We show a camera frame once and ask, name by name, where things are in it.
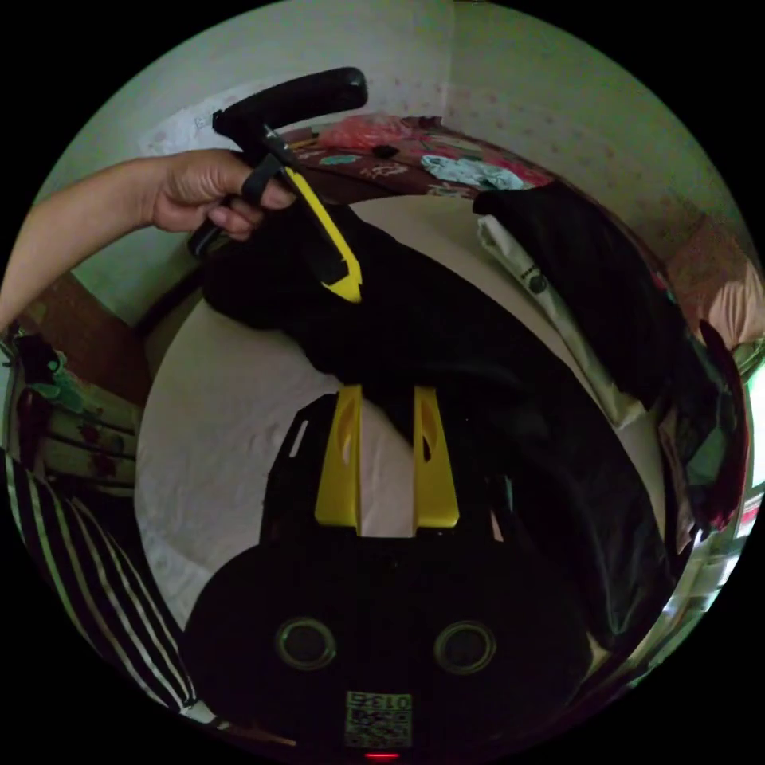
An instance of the plastic bag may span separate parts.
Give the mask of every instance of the plastic bag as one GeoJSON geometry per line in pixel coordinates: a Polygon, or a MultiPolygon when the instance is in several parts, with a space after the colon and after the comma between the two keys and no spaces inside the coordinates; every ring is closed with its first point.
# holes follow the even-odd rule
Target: plastic bag
{"type": "Polygon", "coordinates": [[[400,117],[387,114],[355,115],[326,127],[318,144],[326,148],[365,149],[411,138],[414,129],[400,117]]]}

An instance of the camera lens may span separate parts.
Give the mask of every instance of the camera lens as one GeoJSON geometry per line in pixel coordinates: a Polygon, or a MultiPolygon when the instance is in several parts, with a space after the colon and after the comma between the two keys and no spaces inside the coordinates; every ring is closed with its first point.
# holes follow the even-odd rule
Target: camera lens
{"type": "Polygon", "coordinates": [[[447,672],[469,675],[492,660],[496,643],[491,630],[479,622],[454,622],[438,635],[433,652],[447,672]]]}
{"type": "Polygon", "coordinates": [[[277,631],[277,653],[294,669],[321,669],[335,658],[332,632],[316,619],[290,619],[277,631]]]}

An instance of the white bed sheet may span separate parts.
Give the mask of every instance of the white bed sheet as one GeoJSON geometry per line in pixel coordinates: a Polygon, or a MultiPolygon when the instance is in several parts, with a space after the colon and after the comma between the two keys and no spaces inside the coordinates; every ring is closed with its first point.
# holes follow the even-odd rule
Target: white bed sheet
{"type": "MultiPolygon", "coordinates": [[[[482,250],[470,201],[395,197],[354,209],[505,306],[593,395],[540,310],[482,250]]],[[[135,507],[149,565],[182,627],[210,577],[257,544],[266,479],[295,413],[338,388],[282,334],[245,328],[204,302],[176,335],[143,416],[135,507]]],[[[655,418],[648,413],[616,433],[645,482],[663,535],[655,418]]],[[[362,441],[363,533],[411,536],[410,447],[368,402],[362,441]]],[[[606,654],[594,648],[595,666],[606,654]]]]}

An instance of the striped fabric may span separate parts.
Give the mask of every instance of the striped fabric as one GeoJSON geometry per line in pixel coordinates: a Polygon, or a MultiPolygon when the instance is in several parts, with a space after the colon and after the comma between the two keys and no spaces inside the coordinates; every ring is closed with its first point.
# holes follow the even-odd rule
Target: striped fabric
{"type": "Polygon", "coordinates": [[[79,501],[63,499],[0,451],[0,490],[26,549],[82,637],[151,699],[216,728],[179,656],[180,629],[135,564],[79,501]]]}

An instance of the label sticker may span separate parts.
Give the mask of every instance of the label sticker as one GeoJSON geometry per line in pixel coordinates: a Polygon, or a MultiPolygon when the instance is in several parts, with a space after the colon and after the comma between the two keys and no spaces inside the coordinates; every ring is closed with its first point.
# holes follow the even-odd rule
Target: label sticker
{"type": "Polygon", "coordinates": [[[411,747],[412,696],[348,691],[345,745],[364,749],[411,747]]]}

